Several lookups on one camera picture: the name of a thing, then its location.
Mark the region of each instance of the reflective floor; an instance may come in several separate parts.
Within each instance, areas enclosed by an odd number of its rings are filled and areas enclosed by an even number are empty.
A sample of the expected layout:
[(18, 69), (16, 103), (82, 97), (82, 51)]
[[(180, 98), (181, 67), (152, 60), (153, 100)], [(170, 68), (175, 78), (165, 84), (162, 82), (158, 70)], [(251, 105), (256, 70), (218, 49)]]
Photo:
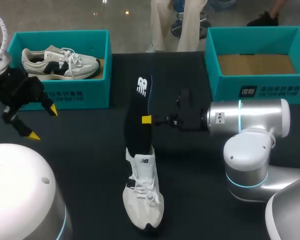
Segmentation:
[[(236, 8), (215, 12), (206, 5), (213, 27), (245, 26), (268, 10), (274, 0), (237, 0)], [(151, 44), (151, 0), (0, 0), (11, 40), (14, 32), (108, 29), (113, 53), (142, 53)], [(281, 25), (300, 25), (300, 0), (289, 0), (279, 16)], [(166, 38), (167, 51), (176, 51), (178, 39)], [(201, 41), (199, 51), (204, 50)]]

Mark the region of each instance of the black shoe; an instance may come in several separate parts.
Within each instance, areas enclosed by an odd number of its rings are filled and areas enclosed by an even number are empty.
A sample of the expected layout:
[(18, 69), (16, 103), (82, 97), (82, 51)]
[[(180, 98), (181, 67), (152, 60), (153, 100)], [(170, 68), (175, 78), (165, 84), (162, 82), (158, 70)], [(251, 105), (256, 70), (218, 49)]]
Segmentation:
[(269, 12), (265, 11), (264, 14), (260, 15), (259, 18), (249, 22), (247, 27), (271, 27), (279, 26), (278, 16), (271, 18)]

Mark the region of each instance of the shoe tongue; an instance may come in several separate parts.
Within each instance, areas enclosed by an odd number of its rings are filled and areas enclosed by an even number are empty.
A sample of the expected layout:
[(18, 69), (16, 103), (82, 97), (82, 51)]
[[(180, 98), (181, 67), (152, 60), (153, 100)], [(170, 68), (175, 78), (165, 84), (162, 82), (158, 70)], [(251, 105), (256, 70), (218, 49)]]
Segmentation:
[(64, 54), (62, 54), (62, 50), (60, 48), (57, 48), (55, 46), (50, 45), (45, 51), (44, 51), (44, 59), (47, 58), (48, 55), (56, 55), (60, 58), (64, 57)]
[(155, 155), (134, 156), (136, 172), (139, 179), (153, 179), (155, 177)]

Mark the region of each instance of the beige pants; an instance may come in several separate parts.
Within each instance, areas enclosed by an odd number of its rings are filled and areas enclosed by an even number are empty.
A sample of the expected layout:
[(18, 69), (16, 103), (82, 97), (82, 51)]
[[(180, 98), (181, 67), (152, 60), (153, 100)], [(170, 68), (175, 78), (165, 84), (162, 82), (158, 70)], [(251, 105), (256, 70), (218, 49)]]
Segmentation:
[[(206, 3), (207, 0), (185, 0), (178, 52), (197, 50), (200, 34), (200, 12)], [(154, 50), (165, 50), (164, 37), (171, 27), (170, 16), (172, 12), (172, 0), (151, 0), (151, 31)]]

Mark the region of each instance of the sneaker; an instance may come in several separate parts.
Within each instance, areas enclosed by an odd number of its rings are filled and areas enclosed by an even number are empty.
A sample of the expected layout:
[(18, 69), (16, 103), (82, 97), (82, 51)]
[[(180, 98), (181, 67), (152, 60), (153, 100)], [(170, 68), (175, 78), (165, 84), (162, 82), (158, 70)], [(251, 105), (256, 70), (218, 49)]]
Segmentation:
[(128, 178), (123, 203), (132, 223), (141, 230), (157, 228), (164, 215), (164, 197), (159, 192), (155, 150), (151, 155), (130, 156), (125, 150)]
[(271, 27), (279, 26), (278, 16), (271, 18), (269, 12), (265, 11), (264, 14), (260, 15), (259, 18), (249, 22), (247, 27)]
[(148, 54), (151, 54), (151, 53), (163, 53), (164, 50), (162, 50), (162, 51), (155, 50), (154, 46), (150, 45), (149, 48), (145, 52), (148, 53)]
[(100, 70), (99, 59), (77, 54), (70, 48), (48, 47), (44, 51), (22, 51), (22, 65), (29, 77), (40, 80), (90, 79)]

